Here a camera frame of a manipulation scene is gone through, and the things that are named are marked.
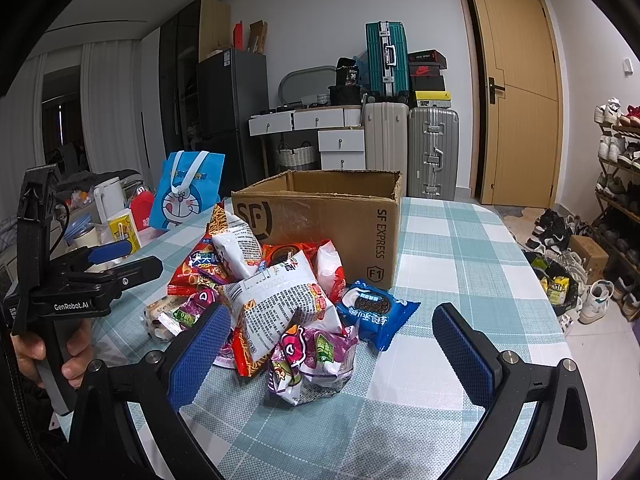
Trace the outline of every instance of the white electric kettle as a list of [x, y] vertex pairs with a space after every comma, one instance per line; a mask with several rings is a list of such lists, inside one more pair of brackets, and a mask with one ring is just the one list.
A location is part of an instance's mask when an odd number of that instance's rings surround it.
[[118, 177], [105, 180], [94, 188], [95, 205], [100, 222], [107, 223], [110, 216], [124, 209], [124, 192]]

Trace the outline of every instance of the blue plaid tablecloth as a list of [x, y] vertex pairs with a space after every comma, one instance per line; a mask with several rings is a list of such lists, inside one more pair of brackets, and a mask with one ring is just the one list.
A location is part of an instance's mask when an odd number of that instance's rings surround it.
[[[498, 349], [556, 365], [570, 352], [553, 310], [507, 228], [478, 205], [405, 198], [401, 205], [396, 298], [420, 301], [386, 352], [366, 344], [341, 393], [290, 406], [267, 393], [264, 373], [250, 379], [213, 367], [182, 415], [227, 480], [437, 478], [468, 438], [483, 409], [471, 405], [431, 331], [434, 308], [455, 305]], [[157, 346], [142, 311], [204, 232], [208, 213], [143, 248], [164, 263], [162, 277], [134, 288], [95, 323], [98, 357], [138, 361]], [[172, 478], [140, 407], [131, 405], [156, 472]], [[523, 409], [492, 478], [509, 469], [533, 406]]]

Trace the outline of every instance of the blue gripper pad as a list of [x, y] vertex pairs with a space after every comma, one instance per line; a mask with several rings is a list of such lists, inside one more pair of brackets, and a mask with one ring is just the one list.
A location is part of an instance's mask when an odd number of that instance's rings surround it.
[[[478, 348], [461, 330], [445, 306], [454, 310], [450, 303], [436, 307], [431, 319], [433, 335], [471, 402], [487, 409], [494, 402], [494, 391], [500, 379], [495, 377], [492, 369], [480, 355]], [[464, 321], [463, 317], [457, 312], [455, 314], [466, 325], [466, 331], [472, 333], [472, 328]]]
[[[198, 323], [190, 329], [197, 330]], [[177, 413], [191, 404], [231, 330], [231, 314], [220, 305], [195, 334], [169, 373], [167, 397]]]

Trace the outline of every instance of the oreo cookie package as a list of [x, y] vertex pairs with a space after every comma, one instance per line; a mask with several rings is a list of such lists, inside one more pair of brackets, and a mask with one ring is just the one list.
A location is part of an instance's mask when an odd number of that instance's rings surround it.
[[396, 300], [388, 292], [356, 280], [335, 306], [346, 326], [359, 321], [360, 339], [373, 343], [382, 352], [389, 348], [396, 332], [420, 303]]

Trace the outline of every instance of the silver suitcase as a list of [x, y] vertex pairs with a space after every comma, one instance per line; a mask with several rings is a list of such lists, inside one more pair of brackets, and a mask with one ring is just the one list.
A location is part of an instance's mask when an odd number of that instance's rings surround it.
[[409, 115], [409, 196], [453, 200], [458, 174], [458, 114], [412, 108]]
[[364, 151], [368, 170], [400, 171], [402, 196], [406, 196], [407, 117], [400, 103], [364, 105]]

